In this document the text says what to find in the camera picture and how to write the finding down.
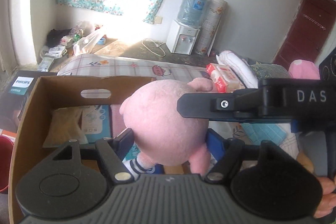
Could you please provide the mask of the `person's right hand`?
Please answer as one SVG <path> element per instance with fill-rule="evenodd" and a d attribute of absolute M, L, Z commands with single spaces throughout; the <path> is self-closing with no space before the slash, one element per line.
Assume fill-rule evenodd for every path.
<path fill-rule="evenodd" d="M 317 180 L 322 187 L 322 200 L 317 207 L 314 217 L 322 218 L 329 215 L 333 211 L 333 208 L 335 208 L 335 179 L 331 180 L 327 177 L 318 177 Z"/>

